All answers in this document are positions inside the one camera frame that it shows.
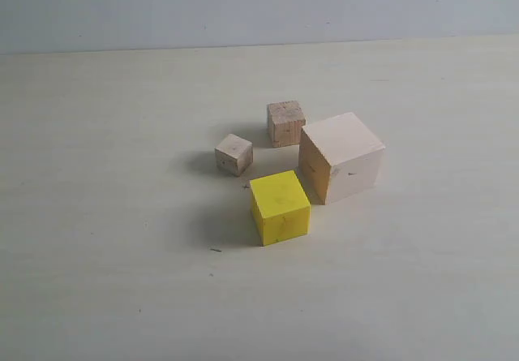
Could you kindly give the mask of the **yellow cube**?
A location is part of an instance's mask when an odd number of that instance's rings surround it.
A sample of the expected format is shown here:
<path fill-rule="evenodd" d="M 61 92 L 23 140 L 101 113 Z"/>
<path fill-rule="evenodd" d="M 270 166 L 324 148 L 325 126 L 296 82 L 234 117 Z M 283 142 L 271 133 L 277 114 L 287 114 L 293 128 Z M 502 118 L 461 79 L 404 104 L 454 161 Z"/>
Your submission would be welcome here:
<path fill-rule="evenodd" d="M 311 203 L 294 170 L 252 179 L 249 187 L 262 246 L 308 234 Z"/>

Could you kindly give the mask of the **medium brown wooden cube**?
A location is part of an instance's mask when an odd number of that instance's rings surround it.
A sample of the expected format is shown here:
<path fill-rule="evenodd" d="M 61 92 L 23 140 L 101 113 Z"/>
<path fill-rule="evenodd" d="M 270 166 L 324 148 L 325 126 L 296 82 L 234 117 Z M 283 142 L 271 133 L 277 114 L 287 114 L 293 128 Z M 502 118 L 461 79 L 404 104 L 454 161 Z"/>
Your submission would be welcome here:
<path fill-rule="evenodd" d="M 300 143 L 306 118 L 297 101 L 282 101 L 267 105 L 268 135 L 274 148 Z"/>

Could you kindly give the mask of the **large pale wooden cube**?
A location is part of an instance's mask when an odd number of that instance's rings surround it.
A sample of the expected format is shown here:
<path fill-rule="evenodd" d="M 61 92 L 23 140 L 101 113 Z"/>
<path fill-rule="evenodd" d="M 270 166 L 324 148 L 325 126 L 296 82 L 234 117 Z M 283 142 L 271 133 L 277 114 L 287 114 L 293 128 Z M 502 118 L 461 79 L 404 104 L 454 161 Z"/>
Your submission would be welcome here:
<path fill-rule="evenodd" d="M 352 113 L 302 127 L 298 166 L 321 204 L 373 187 L 384 143 Z"/>

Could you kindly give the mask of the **small wooden cube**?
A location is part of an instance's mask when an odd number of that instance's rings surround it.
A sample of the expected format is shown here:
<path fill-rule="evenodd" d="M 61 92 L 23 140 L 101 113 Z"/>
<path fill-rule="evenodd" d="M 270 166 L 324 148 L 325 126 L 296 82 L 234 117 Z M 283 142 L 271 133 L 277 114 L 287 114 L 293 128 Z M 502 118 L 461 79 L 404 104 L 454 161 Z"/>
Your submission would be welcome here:
<path fill-rule="evenodd" d="M 239 177 L 253 162 L 253 145 L 240 136 L 228 134 L 215 148 L 216 165 Z"/>

